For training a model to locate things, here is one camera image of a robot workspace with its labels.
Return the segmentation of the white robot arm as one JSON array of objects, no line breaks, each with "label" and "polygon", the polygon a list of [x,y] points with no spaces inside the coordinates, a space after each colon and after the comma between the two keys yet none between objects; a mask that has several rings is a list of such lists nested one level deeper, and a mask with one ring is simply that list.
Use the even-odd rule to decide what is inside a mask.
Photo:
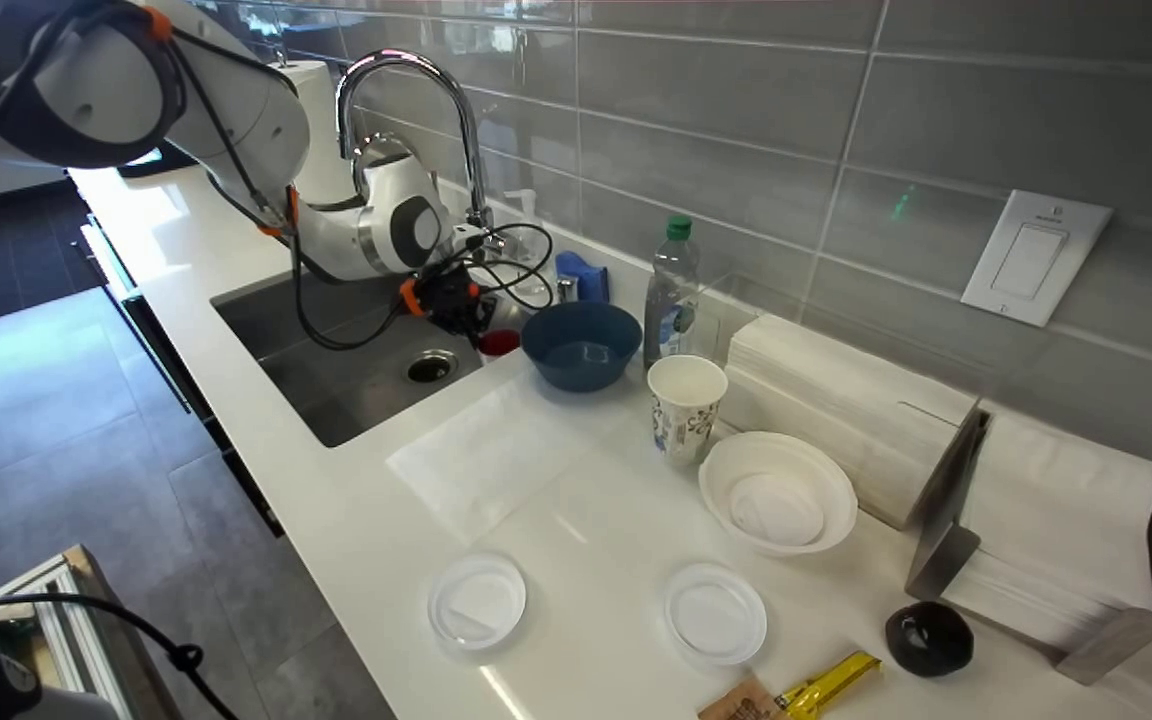
[{"label": "white robot arm", "polygon": [[0,0],[0,157],[115,168],[166,143],[288,246],[296,275],[383,279],[390,311],[474,334],[492,319],[473,279],[487,210],[447,217],[409,151],[362,157],[352,92],[381,66],[441,71],[409,49],[369,52],[317,133],[292,76],[186,0]]}]

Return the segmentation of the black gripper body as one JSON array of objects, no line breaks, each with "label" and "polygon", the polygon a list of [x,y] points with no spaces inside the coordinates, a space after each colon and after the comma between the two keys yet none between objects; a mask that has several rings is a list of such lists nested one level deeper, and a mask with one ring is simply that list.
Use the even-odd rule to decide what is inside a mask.
[{"label": "black gripper body", "polygon": [[402,311],[455,334],[478,334],[492,319],[492,295],[463,261],[447,261],[402,279]]}]

